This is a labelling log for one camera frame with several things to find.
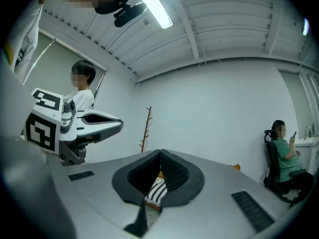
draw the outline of coat rack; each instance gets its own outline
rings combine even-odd
[[[144,137],[143,137],[143,140],[141,140],[141,141],[142,141],[142,144],[140,145],[140,147],[142,147],[141,152],[143,152],[143,150],[144,150],[145,139],[146,139],[146,137],[148,137],[148,135],[146,135],[146,133],[148,132],[149,120],[153,119],[153,118],[150,118],[152,107],[150,106],[150,108],[146,108],[146,109],[149,110],[149,115],[148,115],[148,120],[146,121],[146,127],[145,127]]]

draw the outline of black chair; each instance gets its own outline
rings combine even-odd
[[[284,194],[289,193],[291,190],[291,187],[293,185],[294,180],[296,179],[296,176],[302,173],[305,173],[305,169],[301,169],[299,171],[291,172],[291,180],[290,180],[290,185],[288,187],[281,187],[279,185],[279,178],[280,178],[280,168],[279,168],[279,162],[278,162],[278,152],[276,145],[268,141],[266,138],[269,136],[271,139],[277,139],[278,134],[274,130],[266,130],[265,132],[265,137],[264,141],[267,145],[267,150],[268,150],[268,165],[269,165],[269,175],[268,177],[265,177],[264,179],[264,184],[265,187],[268,188],[269,190],[273,191],[276,193],[284,202],[293,204],[294,202],[289,200],[286,197],[283,197]]]

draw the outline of sink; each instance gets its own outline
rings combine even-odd
[[[295,146],[296,147],[308,147],[308,146],[314,146],[319,142],[319,137],[315,136],[315,137],[310,137],[310,138],[306,138],[306,140],[304,140],[303,138],[295,140]]]

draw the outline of ceiling light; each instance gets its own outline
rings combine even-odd
[[[308,34],[309,31],[309,22],[308,20],[305,18],[305,24],[304,24],[304,30],[303,30],[303,35],[306,36]]]
[[[142,0],[159,22],[162,29],[173,26],[173,22],[159,0]]]

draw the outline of black pants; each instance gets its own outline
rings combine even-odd
[[[280,182],[279,185],[283,189],[299,189],[299,195],[296,199],[296,202],[299,202],[307,197],[307,195],[310,193],[311,189],[314,185],[314,177],[310,173],[303,173],[300,175],[297,175],[294,180],[284,181]]]

